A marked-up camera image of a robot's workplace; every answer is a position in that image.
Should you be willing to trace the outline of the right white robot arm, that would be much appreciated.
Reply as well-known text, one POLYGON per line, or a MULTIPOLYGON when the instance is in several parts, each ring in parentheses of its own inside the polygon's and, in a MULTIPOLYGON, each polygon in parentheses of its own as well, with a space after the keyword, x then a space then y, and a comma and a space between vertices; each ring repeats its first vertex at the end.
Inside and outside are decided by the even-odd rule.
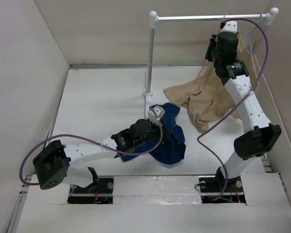
POLYGON ((281 135, 280 126, 271 123, 251 90, 249 71, 244 62, 236 59, 238 41, 232 32, 212 35, 206 54, 237 107, 244 131, 234 140, 233 154, 217 169, 214 185, 220 191, 231 187, 254 159, 273 148, 281 135))

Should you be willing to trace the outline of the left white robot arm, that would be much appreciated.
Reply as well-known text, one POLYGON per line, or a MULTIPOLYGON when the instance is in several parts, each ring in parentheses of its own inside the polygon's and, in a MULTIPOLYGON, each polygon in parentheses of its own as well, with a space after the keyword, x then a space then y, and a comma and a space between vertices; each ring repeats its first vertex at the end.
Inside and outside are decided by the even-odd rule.
POLYGON ((171 134, 163 123, 157 125, 139 119, 128 129, 98 143, 63 145, 60 140, 52 141, 32 161, 38 185, 40 189, 48 190, 65 183, 94 192, 99 185, 97 173, 92 167, 84 167, 84 164, 122 157, 148 142, 153 142, 151 148, 156 149, 171 134))

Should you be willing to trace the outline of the blue t shirt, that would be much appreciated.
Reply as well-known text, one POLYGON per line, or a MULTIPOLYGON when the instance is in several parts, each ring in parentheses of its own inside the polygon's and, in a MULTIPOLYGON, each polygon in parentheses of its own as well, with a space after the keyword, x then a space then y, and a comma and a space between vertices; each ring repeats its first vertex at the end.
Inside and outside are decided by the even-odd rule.
POLYGON ((171 103, 161 106, 165 114, 161 118, 162 141, 158 145, 154 140, 134 148, 130 139, 130 128, 125 129, 114 137, 119 151, 129 153, 143 153, 150 151, 150 155, 158 162, 173 165, 184 159, 186 150, 185 137, 182 128, 176 123, 180 108, 171 103))

